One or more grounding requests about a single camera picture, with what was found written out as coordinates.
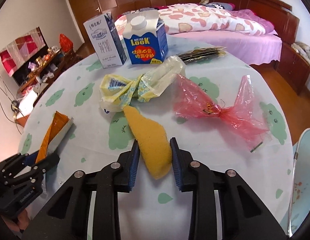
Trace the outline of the person left hand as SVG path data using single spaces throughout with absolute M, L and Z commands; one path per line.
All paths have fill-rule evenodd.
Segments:
M 20 232 L 20 230 L 25 230 L 30 223 L 30 218 L 28 217 L 28 212 L 26 209 L 23 210 L 17 216 L 15 220 L 11 220 L 4 216 L 2 216 L 2 219 L 5 222 L 5 224 L 8 226 L 8 228 L 15 232 Z

